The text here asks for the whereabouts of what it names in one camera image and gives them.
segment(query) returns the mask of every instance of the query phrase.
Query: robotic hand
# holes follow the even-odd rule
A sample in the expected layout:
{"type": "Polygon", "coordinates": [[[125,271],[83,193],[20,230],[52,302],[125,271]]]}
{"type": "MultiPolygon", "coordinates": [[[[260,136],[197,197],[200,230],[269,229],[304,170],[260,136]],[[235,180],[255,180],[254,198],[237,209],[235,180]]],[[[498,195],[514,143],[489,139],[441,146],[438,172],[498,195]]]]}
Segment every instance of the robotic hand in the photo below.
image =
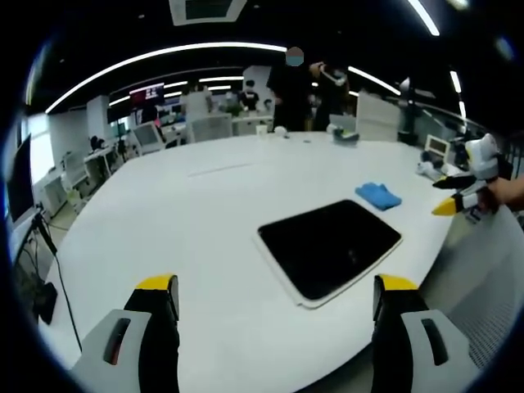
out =
{"type": "Polygon", "coordinates": [[[487,184],[495,181],[499,176],[508,178],[509,170],[504,158],[500,155],[495,138],[487,133],[482,139],[466,142],[469,172],[451,177],[444,177],[433,183],[433,187],[442,189],[457,188],[459,191],[452,197],[442,201],[434,210],[434,215],[455,215],[478,205],[479,194],[487,202],[492,211],[497,211],[495,196],[488,189],[487,184]]]}

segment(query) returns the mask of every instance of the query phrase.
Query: cable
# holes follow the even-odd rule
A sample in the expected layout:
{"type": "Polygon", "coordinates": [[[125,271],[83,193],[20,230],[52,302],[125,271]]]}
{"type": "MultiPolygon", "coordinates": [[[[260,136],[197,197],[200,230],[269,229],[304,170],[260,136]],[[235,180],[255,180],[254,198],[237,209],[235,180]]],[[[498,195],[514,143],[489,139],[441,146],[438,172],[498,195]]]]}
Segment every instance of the cable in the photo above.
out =
{"type": "Polygon", "coordinates": [[[60,283],[62,285],[62,291],[64,291],[64,297],[65,297],[65,302],[67,303],[67,309],[69,310],[69,316],[71,318],[71,324],[73,325],[73,331],[75,332],[76,342],[78,342],[79,348],[80,348],[80,352],[82,352],[82,344],[80,343],[79,333],[76,330],[75,319],[73,318],[73,310],[71,309],[71,304],[69,302],[69,297],[67,296],[67,292],[66,292],[66,286],[64,285],[64,280],[62,279],[62,270],[61,270],[60,262],[58,261],[58,256],[57,255],[55,255],[55,260],[56,260],[56,266],[58,267],[58,277],[59,277],[60,283]]]}
{"type": "MultiPolygon", "coordinates": [[[[49,223],[42,216],[40,217],[42,218],[42,221],[47,225],[47,235],[49,236],[49,238],[52,241],[51,232],[49,231],[49,223]]],[[[78,330],[76,329],[75,318],[73,317],[73,310],[71,309],[71,303],[69,302],[69,297],[67,296],[66,286],[64,285],[64,279],[62,278],[62,269],[60,266],[60,261],[58,260],[57,254],[55,254],[54,257],[56,261],[56,266],[58,268],[58,278],[60,279],[60,284],[62,285],[62,291],[64,292],[65,302],[67,304],[67,310],[69,311],[69,316],[71,318],[71,324],[73,325],[73,331],[75,332],[76,342],[79,345],[80,352],[82,352],[82,343],[80,342],[79,333],[78,333],[78,330]]]]}
{"type": "Polygon", "coordinates": [[[32,264],[33,267],[34,267],[34,271],[36,272],[38,278],[40,278],[40,275],[38,274],[38,265],[34,263],[33,256],[32,256],[31,253],[30,253],[29,251],[27,251],[25,248],[22,248],[22,251],[25,251],[25,253],[29,256],[29,259],[31,260],[31,264],[32,264]]]}
{"type": "Polygon", "coordinates": [[[34,245],[34,263],[36,264],[36,274],[38,275],[38,278],[40,278],[40,272],[38,271],[38,240],[36,240],[36,233],[34,234],[34,239],[36,242],[34,245]]]}

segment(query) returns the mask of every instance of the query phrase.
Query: blue towel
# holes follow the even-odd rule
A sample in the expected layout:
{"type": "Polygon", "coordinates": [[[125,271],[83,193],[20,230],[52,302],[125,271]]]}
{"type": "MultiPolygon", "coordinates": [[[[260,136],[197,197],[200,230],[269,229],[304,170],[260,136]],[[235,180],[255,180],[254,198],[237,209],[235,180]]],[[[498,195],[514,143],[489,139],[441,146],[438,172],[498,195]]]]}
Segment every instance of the blue towel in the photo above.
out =
{"type": "Polygon", "coordinates": [[[387,191],[384,184],[365,183],[357,187],[355,192],[379,210],[388,210],[402,203],[400,198],[387,191]]]}

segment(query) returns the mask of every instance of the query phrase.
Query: curved ceiling light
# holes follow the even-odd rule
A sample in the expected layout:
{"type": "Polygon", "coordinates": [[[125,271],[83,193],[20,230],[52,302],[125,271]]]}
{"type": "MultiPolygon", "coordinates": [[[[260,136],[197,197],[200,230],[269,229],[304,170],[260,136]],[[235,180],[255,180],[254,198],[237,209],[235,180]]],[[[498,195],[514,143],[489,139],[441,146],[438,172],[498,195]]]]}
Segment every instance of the curved ceiling light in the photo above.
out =
{"type": "Polygon", "coordinates": [[[348,67],[347,70],[349,72],[352,72],[353,74],[360,75],[360,76],[362,76],[365,79],[369,79],[372,82],[382,86],[383,88],[387,88],[390,92],[396,94],[397,96],[400,95],[400,90],[399,89],[394,88],[393,86],[387,84],[386,82],[380,80],[379,78],[375,78],[373,75],[370,75],[367,72],[363,72],[362,70],[359,70],[358,68],[354,68],[354,67],[351,67],[351,66],[348,67]]]}
{"type": "Polygon", "coordinates": [[[158,51],[144,53],[143,55],[131,57],[130,59],[121,61],[120,63],[116,63],[112,65],[111,67],[107,67],[102,71],[97,72],[95,75],[90,76],[86,80],[80,82],[76,86],[74,86],[72,89],[68,90],[64,95],[62,95],[60,98],[58,98],[56,101],[54,101],[47,109],[46,113],[49,114],[53,109],[55,109],[61,102],[63,102],[67,97],[69,97],[71,94],[75,93],[79,89],[81,89],[86,84],[91,83],[93,80],[100,78],[101,76],[105,74],[109,74],[110,72],[114,70],[118,70],[120,67],[127,66],[129,64],[132,64],[136,61],[145,60],[150,57],[154,56],[160,56],[160,55],[166,55],[168,53],[175,53],[175,52],[183,52],[183,51],[191,51],[193,49],[207,49],[211,47],[244,47],[249,49],[264,49],[266,51],[275,51],[275,52],[285,52],[287,49],[285,47],[279,47],[277,45],[268,45],[265,43],[235,43],[235,42],[224,42],[224,43],[192,43],[189,45],[182,45],[179,47],[167,47],[165,49],[160,49],[158,51]]]}
{"type": "Polygon", "coordinates": [[[182,92],[167,93],[167,94],[164,94],[164,98],[177,97],[181,95],[182,95],[182,92]]]}
{"type": "Polygon", "coordinates": [[[424,8],[419,0],[408,0],[408,2],[418,13],[418,16],[420,16],[420,19],[422,19],[422,22],[424,22],[431,35],[438,37],[440,35],[440,31],[436,28],[435,22],[427,13],[426,8],[424,8]]]}
{"type": "Polygon", "coordinates": [[[466,119],[466,106],[464,105],[464,101],[459,101],[458,107],[460,108],[460,115],[463,119],[466,119]]]}
{"type": "Polygon", "coordinates": [[[164,88],[174,88],[175,86],[183,86],[184,84],[187,84],[187,80],[184,80],[183,82],[175,82],[174,84],[165,84],[164,88]]]}
{"type": "Polygon", "coordinates": [[[220,82],[223,80],[244,80],[243,76],[217,76],[215,78],[198,79],[199,82],[220,82]]]}
{"type": "Polygon", "coordinates": [[[130,96],[125,96],[125,97],[119,98],[118,100],[114,100],[113,102],[110,102],[109,106],[120,104],[121,102],[124,102],[125,100],[129,100],[130,98],[131,98],[130,96]]]}
{"type": "Polygon", "coordinates": [[[462,92],[462,88],[460,87],[459,74],[457,74],[457,71],[450,71],[449,74],[451,75],[451,80],[453,81],[455,92],[457,92],[457,94],[460,94],[462,92]]]}
{"type": "Polygon", "coordinates": [[[213,86],[212,88],[207,88],[210,92],[214,90],[229,90],[231,88],[231,85],[228,86],[213,86]]]}

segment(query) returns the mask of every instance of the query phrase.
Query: air vent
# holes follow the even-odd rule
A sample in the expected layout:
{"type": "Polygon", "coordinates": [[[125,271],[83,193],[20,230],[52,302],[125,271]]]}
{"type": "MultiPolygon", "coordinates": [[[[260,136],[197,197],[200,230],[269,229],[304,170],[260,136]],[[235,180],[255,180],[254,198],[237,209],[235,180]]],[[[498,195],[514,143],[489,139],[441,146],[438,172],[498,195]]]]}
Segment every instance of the air vent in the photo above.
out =
{"type": "Polygon", "coordinates": [[[169,0],[173,25],[234,22],[247,0],[169,0]]]}

